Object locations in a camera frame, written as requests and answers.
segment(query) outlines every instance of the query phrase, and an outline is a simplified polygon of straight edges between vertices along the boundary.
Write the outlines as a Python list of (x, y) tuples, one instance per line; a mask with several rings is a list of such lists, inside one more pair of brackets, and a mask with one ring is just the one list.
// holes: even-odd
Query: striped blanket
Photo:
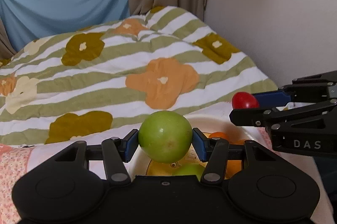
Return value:
[(157, 7), (32, 41), (3, 63), (0, 143), (120, 132), (158, 110), (185, 115), (238, 91), (275, 89), (247, 55), (194, 15)]

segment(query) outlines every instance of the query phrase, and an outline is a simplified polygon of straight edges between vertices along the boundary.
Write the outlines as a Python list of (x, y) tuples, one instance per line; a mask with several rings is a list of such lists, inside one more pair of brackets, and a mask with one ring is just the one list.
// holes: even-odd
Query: orange flower print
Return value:
[(145, 92), (145, 103), (152, 109), (169, 109), (180, 94), (192, 91), (198, 82), (199, 75), (190, 65), (159, 58), (149, 62), (146, 72), (128, 75), (125, 84)]
[(14, 91), (16, 86), (17, 78), (14, 74), (11, 74), (8, 78), (0, 79), (0, 93), (7, 96), (9, 93)]
[(117, 27), (113, 33), (115, 34), (132, 34), (138, 35), (138, 33), (142, 30), (149, 30), (148, 28), (144, 27), (139, 20), (129, 18), (122, 22), (122, 24)]

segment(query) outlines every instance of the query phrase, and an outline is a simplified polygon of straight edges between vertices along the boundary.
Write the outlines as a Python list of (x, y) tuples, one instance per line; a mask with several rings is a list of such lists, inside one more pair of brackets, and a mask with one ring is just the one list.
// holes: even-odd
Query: bed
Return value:
[[(247, 55), (171, 6), (32, 41), (0, 65), (0, 223), (19, 220), (15, 181), (75, 140), (122, 138), (158, 110), (228, 116), (234, 93), (277, 89)], [(270, 148), (265, 131), (250, 130)], [(333, 223), (312, 158), (284, 157), (314, 168), (315, 221)]]

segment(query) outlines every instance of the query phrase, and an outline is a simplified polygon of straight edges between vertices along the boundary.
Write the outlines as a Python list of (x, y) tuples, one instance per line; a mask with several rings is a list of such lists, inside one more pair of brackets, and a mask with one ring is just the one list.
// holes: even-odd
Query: metal screw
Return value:
[(273, 124), (272, 125), (272, 130), (277, 130), (277, 129), (279, 129), (281, 127), (281, 125), (279, 124), (279, 123), (275, 123), (275, 124)]
[(124, 173), (115, 173), (111, 176), (111, 179), (116, 182), (122, 182), (127, 180), (127, 175)]
[(216, 173), (208, 173), (204, 175), (203, 178), (209, 182), (215, 182), (220, 179), (220, 176)]

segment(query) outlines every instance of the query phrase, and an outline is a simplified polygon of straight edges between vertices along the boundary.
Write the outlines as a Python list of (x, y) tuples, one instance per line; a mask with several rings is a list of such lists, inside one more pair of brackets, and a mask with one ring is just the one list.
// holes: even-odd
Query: flower center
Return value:
[(218, 47), (222, 46), (222, 43), (220, 41), (215, 41), (215, 42), (212, 43), (212, 46), (214, 48), (218, 48)]
[(158, 78), (158, 81), (160, 81), (163, 85), (166, 84), (168, 80), (169, 80), (168, 77), (161, 77), (161, 78)]
[(124, 24), (123, 27), (124, 27), (125, 29), (128, 29), (129, 27), (131, 27), (131, 25), (130, 25), (130, 24)]
[(87, 44), (85, 42), (80, 44), (80, 51), (87, 49)]

